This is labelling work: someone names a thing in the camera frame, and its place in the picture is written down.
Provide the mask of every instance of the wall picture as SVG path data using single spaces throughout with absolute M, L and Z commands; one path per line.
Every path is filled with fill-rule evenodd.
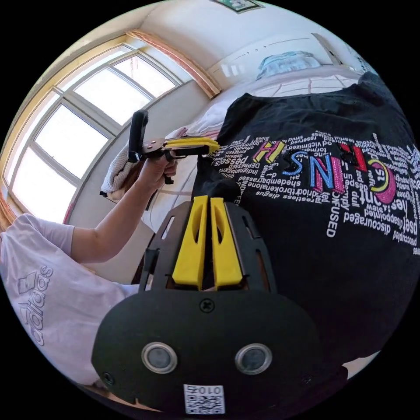
M 262 9 L 264 6 L 251 0 L 210 0 L 219 3 L 236 13 L 244 13 L 249 10 Z

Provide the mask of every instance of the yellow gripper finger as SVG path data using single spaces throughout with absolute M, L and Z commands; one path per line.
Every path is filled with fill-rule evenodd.
M 209 153 L 213 153 L 219 149 L 219 143 L 210 137 L 189 137 L 185 139 L 168 140 L 165 147 L 193 147 L 208 146 Z
M 203 284 L 204 253 L 206 247 L 208 197 L 195 197 L 184 238 L 172 274 L 179 286 L 193 286 L 201 290 Z
M 210 199 L 210 214 L 214 285 L 216 290 L 223 286 L 237 286 L 242 280 L 242 270 L 222 198 Z

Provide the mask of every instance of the pillow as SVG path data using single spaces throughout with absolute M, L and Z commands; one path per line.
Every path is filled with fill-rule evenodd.
M 266 57 L 258 67 L 259 74 L 256 80 L 290 71 L 314 69 L 320 66 L 320 62 L 309 52 L 284 52 L 283 54 Z

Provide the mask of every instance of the black t-shirt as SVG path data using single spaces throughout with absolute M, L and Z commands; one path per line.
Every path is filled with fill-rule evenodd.
M 278 293 L 312 317 L 327 362 L 379 351 L 420 275 L 420 154 L 381 79 L 366 73 L 326 94 L 245 94 L 217 141 L 198 161 L 193 196 L 220 195 L 221 176 L 236 183 Z

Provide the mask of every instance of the screw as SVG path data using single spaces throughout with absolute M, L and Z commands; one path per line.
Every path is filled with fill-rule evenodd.
M 211 299 L 203 299 L 200 302 L 200 310 L 206 314 L 209 314 L 214 310 L 214 302 Z
M 104 373 L 104 382 L 107 385 L 114 385 L 115 384 L 115 379 L 112 377 L 112 375 L 108 372 Z
M 305 376 L 305 377 L 302 379 L 302 383 L 303 383 L 304 385 L 309 385 L 309 384 L 311 383 L 311 381 L 312 381 L 312 377 L 311 377 L 311 376 Z

